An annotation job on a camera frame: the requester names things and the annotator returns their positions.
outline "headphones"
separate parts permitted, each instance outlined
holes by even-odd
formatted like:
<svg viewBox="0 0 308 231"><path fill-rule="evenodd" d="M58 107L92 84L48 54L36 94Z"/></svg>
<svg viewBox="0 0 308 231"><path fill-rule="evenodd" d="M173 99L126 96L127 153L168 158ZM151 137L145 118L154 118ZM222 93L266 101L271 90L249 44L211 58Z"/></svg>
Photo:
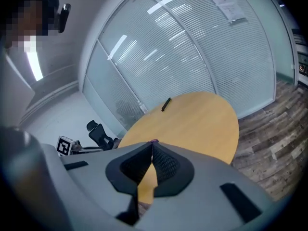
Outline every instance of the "headphones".
<svg viewBox="0 0 308 231"><path fill-rule="evenodd" d="M65 30L68 15L71 10L71 5L65 3L58 13L59 0L41 0L43 5L43 21L42 31L38 32L40 35L48 35L48 30L57 30L59 33L63 33Z"/></svg>

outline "table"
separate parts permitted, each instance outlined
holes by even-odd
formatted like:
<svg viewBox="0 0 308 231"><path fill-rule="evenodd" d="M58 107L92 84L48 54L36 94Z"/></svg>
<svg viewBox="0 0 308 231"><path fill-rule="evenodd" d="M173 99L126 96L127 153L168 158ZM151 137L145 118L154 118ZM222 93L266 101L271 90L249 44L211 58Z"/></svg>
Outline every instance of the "table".
<svg viewBox="0 0 308 231"><path fill-rule="evenodd" d="M192 92L172 98L165 111L160 104L137 121L119 148L158 139L231 163L238 143L239 125L235 111L223 98L209 92ZM151 165L138 186L138 199L151 204L157 186Z"/></svg>

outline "floor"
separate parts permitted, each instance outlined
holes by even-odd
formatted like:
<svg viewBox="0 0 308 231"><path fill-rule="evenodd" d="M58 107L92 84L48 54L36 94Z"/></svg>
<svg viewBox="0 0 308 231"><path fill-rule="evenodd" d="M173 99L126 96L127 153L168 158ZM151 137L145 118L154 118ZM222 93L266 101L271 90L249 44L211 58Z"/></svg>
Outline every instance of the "floor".
<svg viewBox="0 0 308 231"><path fill-rule="evenodd" d="M308 89L277 80L276 100L239 120L231 165L274 200L292 192L308 158ZM142 216L150 205L139 203Z"/></svg>

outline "white wall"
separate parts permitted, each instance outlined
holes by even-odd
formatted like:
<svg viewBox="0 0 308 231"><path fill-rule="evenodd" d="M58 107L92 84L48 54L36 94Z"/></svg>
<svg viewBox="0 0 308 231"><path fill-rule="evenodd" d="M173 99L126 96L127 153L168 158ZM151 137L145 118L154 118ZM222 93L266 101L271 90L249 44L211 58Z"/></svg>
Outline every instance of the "white wall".
<svg viewBox="0 0 308 231"><path fill-rule="evenodd" d="M21 76L8 55L3 53L1 59L3 62L0 62L0 125L18 126L27 106L34 97L34 91Z"/></svg>
<svg viewBox="0 0 308 231"><path fill-rule="evenodd" d="M114 133L103 123L81 92L57 99L52 105L43 108L22 128L34 135L39 142L56 146L59 135L80 140L82 146L97 146L89 138L86 125L91 120L101 123L106 134L115 138Z"/></svg>

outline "wall baseboard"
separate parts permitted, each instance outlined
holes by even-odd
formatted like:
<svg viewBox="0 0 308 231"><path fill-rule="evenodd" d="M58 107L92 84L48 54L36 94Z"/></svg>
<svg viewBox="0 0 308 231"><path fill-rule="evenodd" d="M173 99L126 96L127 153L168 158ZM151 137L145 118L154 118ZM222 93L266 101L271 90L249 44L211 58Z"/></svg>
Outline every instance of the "wall baseboard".
<svg viewBox="0 0 308 231"><path fill-rule="evenodd" d="M30 107L27 107L27 110L20 122L20 125L23 124L24 122L26 122L26 120L32 116L38 109L42 108L44 105L48 104L51 100L57 98L58 96L60 96L61 94L75 88L78 87L78 81L73 81L67 85L64 85L60 88L58 88L57 90L47 94L45 97L43 97L42 99L40 99L39 101L37 101L36 103L34 103L33 105L31 105Z"/></svg>
<svg viewBox="0 0 308 231"><path fill-rule="evenodd" d="M294 81L293 81L293 79L291 77L289 77L287 75L284 75L282 73L276 72L276 77L277 77L277 79L281 79L281 80L286 81L286 82L288 82L288 83L290 83L292 85L294 84Z"/></svg>
<svg viewBox="0 0 308 231"><path fill-rule="evenodd" d="M298 83L299 83L301 86L303 86L303 87L305 87L305 88L308 89L308 85L306 85L304 82L299 81Z"/></svg>

